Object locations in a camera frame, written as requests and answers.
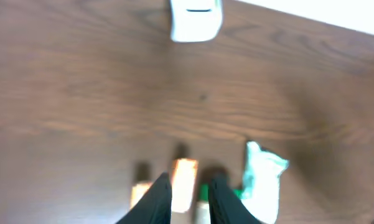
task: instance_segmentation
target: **small bottle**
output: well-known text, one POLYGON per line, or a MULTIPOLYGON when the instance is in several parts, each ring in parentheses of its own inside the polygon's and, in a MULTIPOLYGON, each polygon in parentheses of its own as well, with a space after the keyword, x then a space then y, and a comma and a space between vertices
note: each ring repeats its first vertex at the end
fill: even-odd
POLYGON ((178 159, 173 165, 172 212, 184 213, 191 207, 198 161, 178 159))
MULTIPOLYGON (((233 190, 238 198, 241 197, 241 190, 233 190)), ((210 224, 210 210, 208 202, 208 185, 203 184, 199 188, 199 200, 195 216, 195 224, 210 224)))

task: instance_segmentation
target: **white wall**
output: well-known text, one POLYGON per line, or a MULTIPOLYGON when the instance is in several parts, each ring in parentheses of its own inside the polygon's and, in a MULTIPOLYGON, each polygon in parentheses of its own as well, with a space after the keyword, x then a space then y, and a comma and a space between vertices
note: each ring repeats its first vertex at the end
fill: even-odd
POLYGON ((374 0, 241 0, 374 35, 374 0))

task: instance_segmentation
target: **green cap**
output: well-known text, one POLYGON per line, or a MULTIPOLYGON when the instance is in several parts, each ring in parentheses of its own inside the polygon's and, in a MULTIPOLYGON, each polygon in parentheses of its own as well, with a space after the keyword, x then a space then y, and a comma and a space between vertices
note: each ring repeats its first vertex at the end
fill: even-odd
MULTIPOLYGON (((200 189, 199 189, 199 200, 200 201, 208 202, 208 191, 209 191, 209 186, 207 184, 203 184, 203 185, 200 186, 200 189)), ((239 199, 241 199, 242 190, 234 189, 233 191, 234 191, 235 195, 239 199)))

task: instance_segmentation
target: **wooden table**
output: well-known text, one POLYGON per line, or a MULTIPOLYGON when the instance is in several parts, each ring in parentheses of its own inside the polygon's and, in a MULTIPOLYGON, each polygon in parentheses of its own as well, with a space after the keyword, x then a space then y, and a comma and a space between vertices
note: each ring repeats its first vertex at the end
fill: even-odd
POLYGON ((175 44, 165 1, 0 0, 0 224, 114 223, 180 149, 237 186, 246 138, 291 161, 278 224, 370 223, 374 37, 224 13, 175 44))

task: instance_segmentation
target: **brown tabletop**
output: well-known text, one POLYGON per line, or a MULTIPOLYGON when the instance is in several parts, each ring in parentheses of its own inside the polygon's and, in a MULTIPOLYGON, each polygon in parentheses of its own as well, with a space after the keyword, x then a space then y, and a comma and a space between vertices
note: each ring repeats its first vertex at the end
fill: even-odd
POLYGON ((0 224, 114 223, 180 149, 236 187, 246 138, 291 161, 278 224, 370 223, 374 36, 223 4, 175 44, 165 1, 0 0, 0 224))

